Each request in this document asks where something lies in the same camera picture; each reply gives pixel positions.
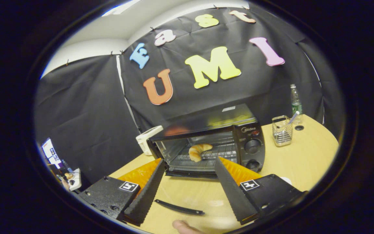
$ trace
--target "letter m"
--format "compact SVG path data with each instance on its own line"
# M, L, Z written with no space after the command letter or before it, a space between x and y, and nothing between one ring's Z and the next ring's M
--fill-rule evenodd
M220 46L212 49L210 55L210 62L199 55L193 55L186 59L185 64L190 65L193 70L194 88L200 89L209 84L209 80L205 79L203 73L206 74L212 81L217 81L218 69L220 68L220 78L223 80L239 76L241 71L235 67L229 55L227 55L227 48Z

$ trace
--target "foam letter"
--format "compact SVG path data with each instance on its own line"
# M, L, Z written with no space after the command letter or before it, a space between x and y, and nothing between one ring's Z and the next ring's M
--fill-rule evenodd
M213 18L212 15L209 14L204 14L204 15L199 15L195 18L196 22L199 23L200 26L203 28L208 28L212 27L214 25L218 24L218 20Z
M148 55L144 57L144 55L147 54L147 50L143 48L144 46L144 43L139 43L132 55L129 56L129 60L134 60L135 62L137 62L140 69L143 69L148 59L150 59L150 56Z
M231 14L231 15L235 15L237 18L239 18L239 19L241 19L241 20L243 20L243 21L245 21L245 22L248 22L248 23L251 23L251 24L253 24L253 23L255 23L256 22L256 20L254 20L254 19L249 19L249 18L247 18L245 15L245 13L243 13L243 12L238 12L237 10L233 10L233 11L231 11L231 12L229 12L229 14Z
M278 56L275 51L272 49L271 46L268 45L266 42L266 38L264 37L254 37L249 40L251 43L255 44L265 55L266 57L266 64L269 66L276 66L285 64L285 60Z
M158 77L162 80L164 84L165 92L163 95L158 95L156 85L154 82L156 81L155 77L151 77L150 79L144 82L144 87L147 89L148 98L154 105L161 105L162 103L168 102L172 97L172 84L169 80L169 69L164 69L160 71Z
M166 42L170 42L175 39L175 35L172 33L171 29L164 30L156 35L156 41L154 45L161 46Z
M229 55L227 55L227 48L220 46L212 49L210 55L210 62L199 55L193 55L186 59L185 64L190 65L193 70L194 88L200 89L209 84L209 80L205 79L205 73L212 81L217 81L218 68L220 68L220 78L223 80L239 76L242 72L235 67Z

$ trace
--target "wire basket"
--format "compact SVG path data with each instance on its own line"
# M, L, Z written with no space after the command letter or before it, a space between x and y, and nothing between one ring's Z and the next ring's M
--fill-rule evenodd
M272 119L272 135L276 146L291 144L292 124L288 125L290 119L286 115Z

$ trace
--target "green bottle label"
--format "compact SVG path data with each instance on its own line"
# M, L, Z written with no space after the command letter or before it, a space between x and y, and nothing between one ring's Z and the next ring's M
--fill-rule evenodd
M296 111L299 111L300 114L303 113L303 106L300 105L292 105L292 114L294 115Z

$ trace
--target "orange letter u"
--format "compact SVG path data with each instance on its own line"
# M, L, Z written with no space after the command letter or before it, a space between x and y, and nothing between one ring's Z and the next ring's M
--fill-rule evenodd
M169 69L164 69L158 73L158 77L164 84L165 92L163 95L158 95L157 93L156 85L154 84L156 81L155 77L151 77L144 82L144 87L147 89L148 98L154 105L161 105L162 103L168 102L172 97L172 84L169 80L168 73Z

